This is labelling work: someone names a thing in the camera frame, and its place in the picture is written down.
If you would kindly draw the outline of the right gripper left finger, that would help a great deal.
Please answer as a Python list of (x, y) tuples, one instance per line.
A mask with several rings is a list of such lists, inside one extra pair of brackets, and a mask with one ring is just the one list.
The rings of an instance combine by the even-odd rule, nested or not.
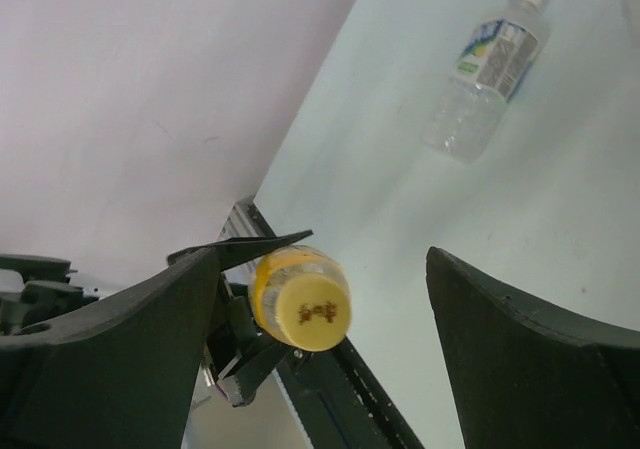
[(219, 275), (201, 249), (2, 337), (2, 447), (180, 447)]

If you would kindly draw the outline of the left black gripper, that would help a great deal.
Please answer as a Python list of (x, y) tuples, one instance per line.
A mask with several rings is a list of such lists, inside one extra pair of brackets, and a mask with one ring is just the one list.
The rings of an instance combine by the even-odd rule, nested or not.
[[(214, 249), (220, 270), (224, 271), (312, 235), (312, 230), (304, 230), (284, 236), (233, 237), (178, 250), (167, 256), (167, 264), (171, 266), (201, 249)], [(230, 282), (221, 273), (207, 330), (204, 367), (229, 403), (233, 407), (251, 404), (261, 384), (293, 350), (258, 328), (249, 304), (248, 286)]]

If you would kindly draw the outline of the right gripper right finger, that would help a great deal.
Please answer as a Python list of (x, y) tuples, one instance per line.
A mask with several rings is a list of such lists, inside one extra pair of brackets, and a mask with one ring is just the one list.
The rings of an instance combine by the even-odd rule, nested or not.
[(636, 448), (639, 334), (436, 247), (426, 284), (468, 448)]

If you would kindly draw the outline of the yellow honey pomelo bottle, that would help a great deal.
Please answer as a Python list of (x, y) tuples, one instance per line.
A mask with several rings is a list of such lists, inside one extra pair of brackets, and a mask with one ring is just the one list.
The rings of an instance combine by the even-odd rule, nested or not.
[(351, 293), (342, 267), (307, 245), (288, 246), (261, 258), (248, 294), (258, 326), (304, 351), (334, 348), (351, 325)]

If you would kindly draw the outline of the white cap clear bottle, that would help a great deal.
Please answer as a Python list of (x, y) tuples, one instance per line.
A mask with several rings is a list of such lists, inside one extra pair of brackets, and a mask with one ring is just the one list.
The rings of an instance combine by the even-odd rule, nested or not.
[(465, 163), (481, 156), (549, 39), (545, 3), (508, 0), (475, 27), (426, 125), (429, 147)]

